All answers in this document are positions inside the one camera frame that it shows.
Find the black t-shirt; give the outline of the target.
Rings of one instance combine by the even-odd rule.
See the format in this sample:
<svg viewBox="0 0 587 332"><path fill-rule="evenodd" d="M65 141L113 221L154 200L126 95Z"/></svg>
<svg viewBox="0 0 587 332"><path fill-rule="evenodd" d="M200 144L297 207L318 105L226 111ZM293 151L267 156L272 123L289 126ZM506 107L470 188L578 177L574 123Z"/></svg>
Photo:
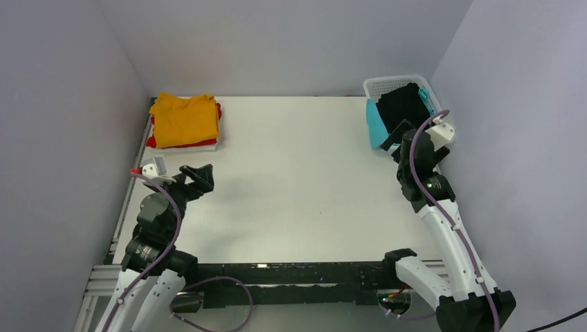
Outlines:
<svg viewBox="0 0 587 332"><path fill-rule="evenodd" d="M403 120L419 127L431 116L431 112L419 95L419 90L420 87L416 83L408 83L379 98L376 106L389 134Z"/></svg>

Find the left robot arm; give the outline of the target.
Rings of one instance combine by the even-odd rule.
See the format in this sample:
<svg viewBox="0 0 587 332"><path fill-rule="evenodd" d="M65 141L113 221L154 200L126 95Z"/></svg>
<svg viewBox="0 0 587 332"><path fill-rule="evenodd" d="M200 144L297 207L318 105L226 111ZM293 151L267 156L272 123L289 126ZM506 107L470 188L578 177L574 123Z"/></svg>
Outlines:
<svg viewBox="0 0 587 332"><path fill-rule="evenodd" d="M161 158L152 158L131 175L151 189L140 203L126 245L114 293L97 331L147 331L154 315L176 294L199 281L197 258L176 249L187 204L215 187L211 164L183 165L168 176Z"/></svg>

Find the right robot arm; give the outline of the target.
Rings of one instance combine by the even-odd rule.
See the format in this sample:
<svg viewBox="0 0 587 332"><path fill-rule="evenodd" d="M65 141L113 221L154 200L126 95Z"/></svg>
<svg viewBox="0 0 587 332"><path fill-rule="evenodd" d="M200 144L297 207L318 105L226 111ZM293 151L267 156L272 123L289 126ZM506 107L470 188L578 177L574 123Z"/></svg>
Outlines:
<svg viewBox="0 0 587 332"><path fill-rule="evenodd" d="M387 252L381 277L390 287L403 283L432 308L442 331L499 331L516 307L509 290L499 289L470 242L455 194L437 164L449 153L435 148L426 131L409 129L392 157L404 198L421 219L440 252L448 277L429 268L409 248Z"/></svg>

